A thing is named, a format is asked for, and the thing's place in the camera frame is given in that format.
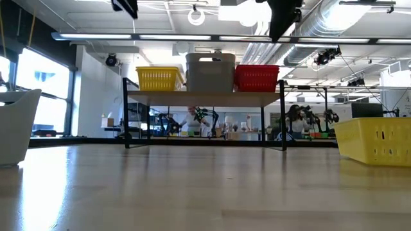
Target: metal shelf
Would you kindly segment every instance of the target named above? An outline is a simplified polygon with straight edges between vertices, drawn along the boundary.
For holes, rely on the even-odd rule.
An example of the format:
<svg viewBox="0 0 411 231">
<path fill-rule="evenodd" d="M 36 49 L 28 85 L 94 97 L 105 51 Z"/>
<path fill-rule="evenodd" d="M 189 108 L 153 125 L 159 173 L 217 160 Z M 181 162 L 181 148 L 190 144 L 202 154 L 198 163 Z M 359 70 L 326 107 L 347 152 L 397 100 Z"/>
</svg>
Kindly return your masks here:
<svg viewBox="0 0 411 231">
<path fill-rule="evenodd" d="M 277 101 L 280 94 L 129 91 L 128 97 L 147 106 L 265 107 Z"/>
</svg>

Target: gray storage bin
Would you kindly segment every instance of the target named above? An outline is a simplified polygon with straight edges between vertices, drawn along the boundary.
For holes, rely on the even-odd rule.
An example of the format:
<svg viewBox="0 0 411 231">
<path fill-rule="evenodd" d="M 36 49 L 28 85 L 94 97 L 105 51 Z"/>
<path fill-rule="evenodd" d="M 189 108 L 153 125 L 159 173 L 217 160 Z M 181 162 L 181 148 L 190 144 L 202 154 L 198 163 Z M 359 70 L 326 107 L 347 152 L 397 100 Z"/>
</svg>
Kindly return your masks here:
<svg viewBox="0 0 411 231">
<path fill-rule="evenodd" d="M 202 58 L 217 58 L 221 61 L 207 62 Z M 233 54 L 186 55 L 187 91 L 190 92 L 232 92 L 236 56 Z"/>
</svg>

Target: cardboard box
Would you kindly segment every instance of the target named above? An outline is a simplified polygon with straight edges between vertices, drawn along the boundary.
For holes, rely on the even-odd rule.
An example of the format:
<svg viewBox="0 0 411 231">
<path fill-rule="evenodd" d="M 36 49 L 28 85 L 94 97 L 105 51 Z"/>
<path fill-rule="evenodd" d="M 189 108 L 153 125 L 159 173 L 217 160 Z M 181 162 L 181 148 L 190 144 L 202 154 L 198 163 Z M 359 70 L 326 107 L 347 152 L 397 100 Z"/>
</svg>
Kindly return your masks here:
<svg viewBox="0 0 411 231">
<path fill-rule="evenodd" d="M 113 118 L 102 118 L 101 119 L 101 127 L 108 128 L 114 126 L 114 119 Z"/>
<path fill-rule="evenodd" d="M 227 140 L 229 141 L 239 141 L 240 140 L 240 132 L 227 132 Z"/>
</svg>

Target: black table leg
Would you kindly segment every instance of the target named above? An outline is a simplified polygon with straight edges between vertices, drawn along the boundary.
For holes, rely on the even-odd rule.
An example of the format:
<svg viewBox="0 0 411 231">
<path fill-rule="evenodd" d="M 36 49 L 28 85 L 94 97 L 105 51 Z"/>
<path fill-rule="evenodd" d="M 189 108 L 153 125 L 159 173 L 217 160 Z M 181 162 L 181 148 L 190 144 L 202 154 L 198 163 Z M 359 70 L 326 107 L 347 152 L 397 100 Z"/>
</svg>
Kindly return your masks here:
<svg viewBox="0 0 411 231">
<path fill-rule="evenodd" d="M 130 148 L 130 141 L 128 137 L 128 92 L 127 79 L 123 78 L 123 109 L 124 109 L 124 144 L 125 148 Z"/>
<path fill-rule="evenodd" d="M 287 150 L 287 131 L 285 129 L 285 98 L 284 98 L 284 80 L 279 80 L 280 83 L 280 106 L 281 106 L 281 146 L 282 150 Z"/>
<path fill-rule="evenodd" d="M 152 131 L 150 129 L 150 106 L 147 106 L 147 139 L 152 138 Z"/>
<path fill-rule="evenodd" d="M 262 146 L 265 144 L 265 121 L 264 121 L 264 107 L 261 107 L 261 142 Z"/>
</svg>

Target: computer monitor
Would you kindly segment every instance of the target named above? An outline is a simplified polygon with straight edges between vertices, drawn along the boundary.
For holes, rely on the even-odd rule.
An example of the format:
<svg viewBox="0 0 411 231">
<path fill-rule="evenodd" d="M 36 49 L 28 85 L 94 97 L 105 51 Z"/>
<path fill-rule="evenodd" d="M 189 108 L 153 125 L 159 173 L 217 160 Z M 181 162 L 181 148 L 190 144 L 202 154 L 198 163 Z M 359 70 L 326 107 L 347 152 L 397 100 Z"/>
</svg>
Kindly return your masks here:
<svg viewBox="0 0 411 231">
<path fill-rule="evenodd" d="M 383 106 L 379 103 L 351 103 L 353 118 L 383 117 Z"/>
</svg>

